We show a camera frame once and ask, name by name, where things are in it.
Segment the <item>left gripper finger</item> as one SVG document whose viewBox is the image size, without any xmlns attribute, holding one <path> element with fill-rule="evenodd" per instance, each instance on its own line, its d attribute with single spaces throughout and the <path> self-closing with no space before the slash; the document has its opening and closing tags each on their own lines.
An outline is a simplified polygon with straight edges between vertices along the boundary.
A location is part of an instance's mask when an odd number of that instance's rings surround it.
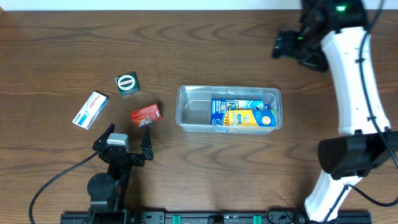
<svg viewBox="0 0 398 224">
<path fill-rule="evenodd" d="M 107 140 L 114 133 L 115 125 L 111 123 L 107 130 L 94 142 L 93 150 L 96 152 L 104 152 L 108 148 Z"/>
<path fill-rule="evenodd" d="M 141 150 L 144 160 L 152 161 L 154 158 L 154 153 L 152 149 L 152 144 L 150 141 L 150 132 L 149 127 L 146 127 L 146 131 L 144 133 L 144 137 L 141 142 Z"/>
</svg>

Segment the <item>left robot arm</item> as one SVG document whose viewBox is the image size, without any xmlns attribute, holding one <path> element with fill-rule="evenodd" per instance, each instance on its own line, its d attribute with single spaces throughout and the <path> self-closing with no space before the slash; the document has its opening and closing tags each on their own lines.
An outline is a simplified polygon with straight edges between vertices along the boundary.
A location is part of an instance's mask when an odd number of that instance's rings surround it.
<svg viewBox="0 0 398 224">
<path fill-rule="evenodd" d="M 131 212 L 123 208 L 131 170 L 154 158 L 149 128 L 141 142 L 141 153 L 130 153 L 128 135 L 115 133 L 114 129 L 115 125 L 110 124 L 93 144 L 93 150 L 107 163 L 108 170 L 94 175 L 88 182 L 89 223 L 134 223 Z"/>
</svg>

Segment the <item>blue Kool Fever box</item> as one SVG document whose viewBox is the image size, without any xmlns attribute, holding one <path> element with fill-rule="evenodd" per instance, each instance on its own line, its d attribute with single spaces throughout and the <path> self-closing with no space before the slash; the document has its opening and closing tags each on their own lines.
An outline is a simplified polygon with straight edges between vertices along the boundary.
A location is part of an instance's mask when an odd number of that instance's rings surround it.
<svg viewBox="0 0 398 224">
<path fill-rule="evenodd" d="M 224 117 L 230 110 L 272 110 L 268 103 L 261 100 L 221 100 L 211 101 L 211 124 L 225 126 Z"/>
</svg>

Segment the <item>yellow Woods box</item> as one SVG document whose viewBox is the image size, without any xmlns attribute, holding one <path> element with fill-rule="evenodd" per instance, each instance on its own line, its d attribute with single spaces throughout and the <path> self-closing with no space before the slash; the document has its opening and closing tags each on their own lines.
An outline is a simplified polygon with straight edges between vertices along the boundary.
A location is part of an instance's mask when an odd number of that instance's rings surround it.
<svg viewBox="0 0 398 224">
<path fill-rule="evenodd" d="M 275 127 L 273 110 L 230 110 L 224 117 L 225 126 Z"/>
</svg>

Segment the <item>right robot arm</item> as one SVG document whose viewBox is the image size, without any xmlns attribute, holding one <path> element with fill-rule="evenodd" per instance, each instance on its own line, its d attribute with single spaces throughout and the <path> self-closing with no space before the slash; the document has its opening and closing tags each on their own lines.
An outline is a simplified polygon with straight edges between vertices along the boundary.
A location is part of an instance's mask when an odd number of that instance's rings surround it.
<svg viewBox="0 0 398 224">
<path fill-rule="evenodd" d="M 397 133 L 384 112 L 371 58 L 371 32 L 362 0 L 304 0 L 301 28 L 279 32 L 274 58 L 330 71 L 338 105 L 338 137 L 318 144 L 322 171 L 296 223 L 370 223 L 361 212 L 340 212 L 351 190 L 373 169 L 397 159 Z"/>
</svg>

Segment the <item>white Panadol box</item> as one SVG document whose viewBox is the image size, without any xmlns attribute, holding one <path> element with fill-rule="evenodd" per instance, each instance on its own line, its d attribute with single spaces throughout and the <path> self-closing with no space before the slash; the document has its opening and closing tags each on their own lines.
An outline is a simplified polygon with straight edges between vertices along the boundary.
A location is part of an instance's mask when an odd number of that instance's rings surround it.
<svg viewBox="0 0 398 224">
<path fill-rule="evenodd" d="M 94 91 L 82 106 L 81 110 L 74 117 L 72 123 L 83 129 L 89 130 L 108 101 L 109 98 L 107 96 Z"/>
</svg>

